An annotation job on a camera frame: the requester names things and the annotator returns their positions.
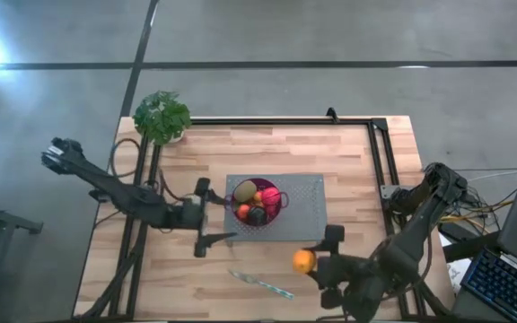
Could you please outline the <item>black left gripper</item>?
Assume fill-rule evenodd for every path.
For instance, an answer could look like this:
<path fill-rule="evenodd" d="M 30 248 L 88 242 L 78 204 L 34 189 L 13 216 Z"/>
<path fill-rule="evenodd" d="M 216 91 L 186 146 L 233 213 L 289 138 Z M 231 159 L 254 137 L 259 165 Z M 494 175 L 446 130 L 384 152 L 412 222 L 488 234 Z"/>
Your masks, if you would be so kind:
<path fill-rule="evenodd" d="M 195 196 L 187 196 L 170 206 L 169 217 L 172 229 L 201 230 L 206 221 L 206 205 L 225 205 L 225 198 L 218 196 L 210 188 L 209 178 L 199 178 L 194 190 Z M 236 236 L 236 232 L 203 234 L 198 232 L 194 247 L 194 257 L 204 258 L 206 250 L 220 240 Z"/>

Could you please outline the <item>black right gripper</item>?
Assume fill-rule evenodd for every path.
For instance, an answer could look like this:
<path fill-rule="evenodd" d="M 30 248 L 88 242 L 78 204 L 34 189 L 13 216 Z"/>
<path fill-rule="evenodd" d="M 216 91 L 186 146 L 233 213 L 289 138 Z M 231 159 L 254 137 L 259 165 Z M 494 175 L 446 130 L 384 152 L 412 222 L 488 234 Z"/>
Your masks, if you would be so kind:
<path fill-rule="evenodd" d="M 372 276 L 372 261 L 369 258 L 340 256 L 339 243 L 345 240 L 345 227 L 327 224 L 323 239 L 310 252 L 328 252 L 331 256 L 317 260 L 317 270 L 311 278 L 320 291 L 320 306 L 325 310 L 337 307 L 353 309 L 364 303 L 364 288 Z"/>

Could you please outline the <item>orange mango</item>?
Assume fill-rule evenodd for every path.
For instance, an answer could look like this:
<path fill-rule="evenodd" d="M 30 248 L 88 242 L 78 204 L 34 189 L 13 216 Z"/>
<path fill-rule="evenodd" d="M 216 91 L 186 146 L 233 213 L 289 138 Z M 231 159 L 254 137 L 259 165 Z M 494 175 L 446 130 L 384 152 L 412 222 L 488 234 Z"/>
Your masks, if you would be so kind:
<path fill-rule="evenodd" d="M 292 266 L 294 272 L 308 274 L 315 268 L 316 264 L 316 255 L 311 250 L 299 249 L 293 255 Z"/>

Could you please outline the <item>brown-green kiwi fruit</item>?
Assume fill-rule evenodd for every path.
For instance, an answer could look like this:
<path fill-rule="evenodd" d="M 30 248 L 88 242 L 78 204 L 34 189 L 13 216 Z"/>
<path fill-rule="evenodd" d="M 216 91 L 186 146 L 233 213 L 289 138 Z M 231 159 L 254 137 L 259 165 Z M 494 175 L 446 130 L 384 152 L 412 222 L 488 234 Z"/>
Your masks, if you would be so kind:
<path fill-rule="evenodd" d="M 252 199 L 257 193 L 257 185 L 252 180 L 245 180 L 234 189 L 232 196 L 240 203 Z"/>

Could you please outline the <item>black round plum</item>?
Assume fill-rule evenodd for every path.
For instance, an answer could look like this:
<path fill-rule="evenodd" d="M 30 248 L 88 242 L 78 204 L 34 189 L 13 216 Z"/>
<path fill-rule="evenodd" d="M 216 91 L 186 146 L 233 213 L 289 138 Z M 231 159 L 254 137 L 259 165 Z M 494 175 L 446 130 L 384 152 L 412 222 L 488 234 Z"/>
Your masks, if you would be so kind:
<path fill-rule="evenodd" d="M 252 206 L 247 213 L 247 224 L 255 227 L 267 224 L 268 215 L 264 207 Z"/>

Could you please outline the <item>round red apple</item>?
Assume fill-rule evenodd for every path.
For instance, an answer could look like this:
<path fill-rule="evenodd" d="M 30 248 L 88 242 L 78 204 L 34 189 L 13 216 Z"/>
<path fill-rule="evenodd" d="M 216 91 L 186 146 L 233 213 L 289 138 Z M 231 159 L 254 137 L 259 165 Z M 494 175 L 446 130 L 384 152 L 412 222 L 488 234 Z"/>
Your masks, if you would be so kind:
<path fill-rule="evenodd" d="M 264 206 L 277 205 L 281 200 L 280 191 L 276 187 L 265 188 L 261 194 L 261 202 Z"/>

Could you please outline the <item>red-purple metal colander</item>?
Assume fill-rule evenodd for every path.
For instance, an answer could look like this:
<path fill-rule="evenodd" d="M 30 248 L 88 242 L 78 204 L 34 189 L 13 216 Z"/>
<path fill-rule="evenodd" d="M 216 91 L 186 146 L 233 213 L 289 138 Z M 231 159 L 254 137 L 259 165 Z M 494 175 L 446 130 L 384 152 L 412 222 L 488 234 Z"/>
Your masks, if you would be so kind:
<path fill-rule="evenodd" d="M 234 182 L 234 184 L 235 184 L 234 188 L 228 188 L 228 189 L 227 189 L 228 196 L 226 197 L 225 209 L 226 209 L 226 210 L 228 210 L 230 213 L 232 213 L 232 214 L 234 215 L 235 219 L 236 219 L 238 222 L 248 225 L 248 224 L 247 224 L 247 221 L 246 221 L 246 222 L 243 222 L 243 221 L 239 220 L 239 219 L 237 218 L 237 216 L 236 216 L 236 210 L 237 210 L 237 208 L 238 208 L 238 206 L 239 206 L 240 204 L 247 204 L 247 205 L 250 205 L 250 207 L 252 207 L 252 206 L 261 206 L 261 207 L 264 207 L 264 208 L 265 208 L 265 206 L 263 205 L 263 203 L 262 203 L 262 202 L 261 202 L 261 203 L 256 203 L 256 202 L 254 202 L 254 201 L 253 201 L 253 198 L 252 198 L 252 199 L 250 199 L 250 200 L 248 200 L 248 201 L 246 201 L 246 202 L 244 202 L 244 203 L 237 202 L 237 201 L 233 198 L 232 193 L 233 193 L 234 189 L 236 189 L 236 187 L 237 187 L 240 183 L 242 183 L 243 181 L 245 181 L 245 180 L 252 180 L 252 181 L 257 185 L 257 189 L 258 189 L 258 191 L 261 191 L 261 192 L 262 192 L 265 188 L 269 188 L 269 187 L 276 187 L 276 188 L 280 191 L 280 194 L 281 194 L 281 200 L 280 200 L 280 202 L 276 205 L 276 206 L 277 206 L 277 211 L 278 211 L 278 213 L 277 213 L 277 215 L 276 215 L 276 217 L 275 217 L 274 219 L 272 219 L 271 221 L 267 221 L 267 224 L 266 224 L 266 225 L 268 225 L 268 224 L 270 224 L 271 222 L 273 222 L 273 221 L 277 218 L 277 216 L 280 214 L 280 212 L 281 212 L 284 208 L 288 207 L 288 205 L 289 205 L 289 201 L 290 201 L 289 196 L 287 195 L 287 193 L 286 193 L 286 192 L 282 191 L 282 190 L 281 190 L 281 189 L 280 189 L 280 188 L 279 188 L 279 187 L 278 187 L 278 186 L 277 186 L 277 185 L 276 185 L 272 180 L 268 180 L 268 179 L 266 179 L 266 178 L 237 179 L 237 180 Z"/>

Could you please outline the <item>grey perforated metal shelf riser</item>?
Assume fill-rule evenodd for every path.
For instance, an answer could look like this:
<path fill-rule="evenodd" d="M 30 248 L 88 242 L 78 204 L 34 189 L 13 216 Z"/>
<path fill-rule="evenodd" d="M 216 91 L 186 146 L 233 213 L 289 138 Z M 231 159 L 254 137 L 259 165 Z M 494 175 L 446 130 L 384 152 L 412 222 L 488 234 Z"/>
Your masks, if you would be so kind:
<path fill-rule="evenodd" d="M 273 222 L 263 227 L 240 223 L 232 213 L 225 210 L 223 229 L 237 233 L 230 241 L 317 241 L 323 238 L 327 225 L 327 208 L 322 175 L 229 174 L 226 176 L 226 193 L 228 188 L 234 188 L 237 179 L 250 178 L 272 180 L 287 193 L 289 205 Z"/>

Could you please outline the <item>green potted plant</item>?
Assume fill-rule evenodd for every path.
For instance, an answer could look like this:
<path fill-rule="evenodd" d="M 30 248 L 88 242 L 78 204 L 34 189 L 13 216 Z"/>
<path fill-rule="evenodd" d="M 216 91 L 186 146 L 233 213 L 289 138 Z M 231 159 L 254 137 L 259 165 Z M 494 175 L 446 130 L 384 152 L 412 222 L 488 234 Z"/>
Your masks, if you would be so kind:
<path fill-rule="evenodd" d="M 157 145 L 178 139 L 192 125 L 190 111 L 177 92 L 157 91 L 145 96 L 133 116 L 136 131 Z"/>

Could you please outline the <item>white printed paper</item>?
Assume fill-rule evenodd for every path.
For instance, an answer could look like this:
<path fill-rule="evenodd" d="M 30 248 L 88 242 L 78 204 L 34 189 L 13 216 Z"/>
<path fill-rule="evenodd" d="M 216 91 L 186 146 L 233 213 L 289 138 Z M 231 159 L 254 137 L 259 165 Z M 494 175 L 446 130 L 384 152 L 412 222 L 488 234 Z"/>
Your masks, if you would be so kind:
<path fill-rule="evenodd" d="M 466 274 L 471 260 L 469 258 L 459 259 L 447 264 L 452 290 L 455 294 L 460 291 L 460 282 Z"/>

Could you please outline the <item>black power brick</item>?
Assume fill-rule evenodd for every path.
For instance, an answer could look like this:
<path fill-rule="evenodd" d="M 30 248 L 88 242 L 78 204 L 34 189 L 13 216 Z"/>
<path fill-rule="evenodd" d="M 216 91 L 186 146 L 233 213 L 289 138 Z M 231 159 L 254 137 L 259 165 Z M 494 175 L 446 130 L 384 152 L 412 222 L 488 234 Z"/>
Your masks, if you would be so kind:
<path fill-rule="evenodd" d="M 456 223 L 440 223 L 439 232 L 452 243 L 470 239 L 471 232 Z"/>

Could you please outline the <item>black aluminium rig frame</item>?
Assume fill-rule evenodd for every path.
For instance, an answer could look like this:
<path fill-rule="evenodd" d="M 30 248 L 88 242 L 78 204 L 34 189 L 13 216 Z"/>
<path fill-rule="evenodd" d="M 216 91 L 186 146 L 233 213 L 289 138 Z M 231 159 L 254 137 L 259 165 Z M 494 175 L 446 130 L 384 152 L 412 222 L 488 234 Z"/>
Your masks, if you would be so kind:
<path fill-rule="evenodd" d="M 229 174 L 320 174 L 327 217 L 346 229 L 344 253 L 368 256 L 389 224 L 382 185 L 414 186 L 423 165 L 410 120 L 394 117 L 195 118 L 160 167 L 173 195 L 199 178 L 219 195 Z M 298 241 L 220 241 L 194 257 L 193 231 L 161 232 L 126 224 L 111 205 L 99 209 L 74 314 L 85 313 L 115 274 L 124 243 L 142 242 L 140 264 L 126 277 L 107 313 L 136 320 L 314 320 L 325 315 L 316 284 L 292 269 Z M 288 300 L 232 276 L 234 270 L 286 290 Z"/>

